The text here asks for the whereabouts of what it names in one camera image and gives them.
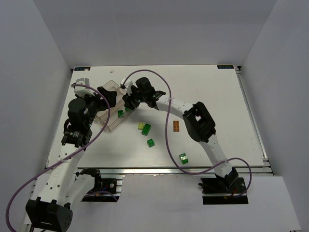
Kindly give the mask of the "green lego with printed face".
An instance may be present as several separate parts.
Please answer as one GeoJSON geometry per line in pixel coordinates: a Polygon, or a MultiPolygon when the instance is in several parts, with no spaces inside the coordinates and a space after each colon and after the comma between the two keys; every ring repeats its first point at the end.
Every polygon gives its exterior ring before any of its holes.
{"type": "Polygon", "coordinates": [[[118,110],[117,115],[118,115],[118,117],[122,117],[124,115],[123,110],[118,110]]]}

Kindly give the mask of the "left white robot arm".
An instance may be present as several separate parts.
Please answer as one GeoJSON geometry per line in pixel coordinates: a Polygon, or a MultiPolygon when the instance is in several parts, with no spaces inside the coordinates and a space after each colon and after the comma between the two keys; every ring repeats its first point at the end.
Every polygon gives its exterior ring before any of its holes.
{"type": "Polygon", "coordinates": [[[73,204],[88,193],[102,190],[100,171],[94,168],[77,171],[92,136],[91,125],[100,111],[115,107],[117,92],[103,87],[94,93],[87,87],[75,86],[75,99],[68,104],[68,119],[58,162],[35,200],[28,200],[26,212],[32,228],[53,232],[66,232],[72,222],[73,204]]]}

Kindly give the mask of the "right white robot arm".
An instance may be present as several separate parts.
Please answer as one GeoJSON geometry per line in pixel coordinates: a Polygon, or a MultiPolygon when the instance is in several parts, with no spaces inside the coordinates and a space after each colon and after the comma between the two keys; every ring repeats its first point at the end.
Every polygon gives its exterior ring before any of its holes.
{"type": "Polygon", "coordinates": [[[219,145],[215,122],[202,102],[192,104],[165,97],[165,92],[156,91],[146,77],[138,79],[135,86],[123,79],[120,88],[126,91],[123,97],[126,108],[135,110],[140,103],[145,103],[183,119],[189,136],[203,147],[214,166],[218,184],[226,190],[232,188],[239,175],[219,145]]]}

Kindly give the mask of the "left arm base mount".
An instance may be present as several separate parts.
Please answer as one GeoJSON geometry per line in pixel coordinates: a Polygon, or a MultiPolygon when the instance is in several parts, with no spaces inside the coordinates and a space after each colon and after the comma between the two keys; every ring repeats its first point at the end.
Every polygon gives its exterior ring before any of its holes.
{"type": "Polygon", "coordinates": [[[105,178],[99,169],[87,168],[75,173],[75,180],[78,177],[89,175],[94,179],[93,187],[82,198],[82,202],[117,202],[120,197],[120,179],[105,178]]]}

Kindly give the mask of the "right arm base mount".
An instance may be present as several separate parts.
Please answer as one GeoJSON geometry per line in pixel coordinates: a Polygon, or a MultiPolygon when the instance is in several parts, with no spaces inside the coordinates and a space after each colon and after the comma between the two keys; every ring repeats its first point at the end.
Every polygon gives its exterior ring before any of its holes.
{"type": "Polygon", "coordinates": [[[241,205],[249,204],[244,179],[239,177],[226,189],[216,178],[201,178],[198,184],[202,191],[204,205],[241,205]]]}

